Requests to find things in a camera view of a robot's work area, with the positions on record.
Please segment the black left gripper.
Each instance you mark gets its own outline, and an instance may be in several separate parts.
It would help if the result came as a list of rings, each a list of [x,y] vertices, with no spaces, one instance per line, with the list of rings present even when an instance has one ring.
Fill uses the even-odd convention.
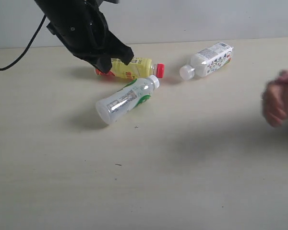
[[[103,73],[112,68],[111,59],[128,65],[132,49],[108,28],[98,0],[36,0],[49,19],[47,28],[77,58]]]

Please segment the person's open hand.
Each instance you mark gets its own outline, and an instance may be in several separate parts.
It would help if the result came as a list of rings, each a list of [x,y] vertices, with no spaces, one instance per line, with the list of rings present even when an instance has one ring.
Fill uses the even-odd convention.
[[[288,120],[288,70],[269,81],[262,94],[262,115],[272,127],[279,127]]]

